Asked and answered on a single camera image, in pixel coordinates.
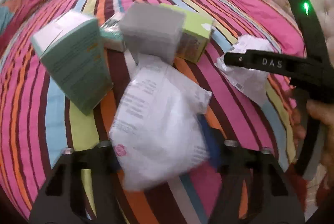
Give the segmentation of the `person's right hand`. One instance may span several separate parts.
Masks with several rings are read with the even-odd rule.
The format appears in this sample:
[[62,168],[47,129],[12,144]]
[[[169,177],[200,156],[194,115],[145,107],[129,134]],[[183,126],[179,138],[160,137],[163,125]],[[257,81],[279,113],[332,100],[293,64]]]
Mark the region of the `person's right hand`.
[[[324,104],[317,101],[309,100],[307,102],[307,111],[312,118],[320,120],[321,123],[327,126],[327,141],[324,144],[324,149],[321,155],[321,164],[326,169],[326,187],[333,187],[333,105]],[[293,140],[297,148],[300,140],[306,136],[306,130],[301,125],[301,114],[297,108],[292,111],[293,120]]]

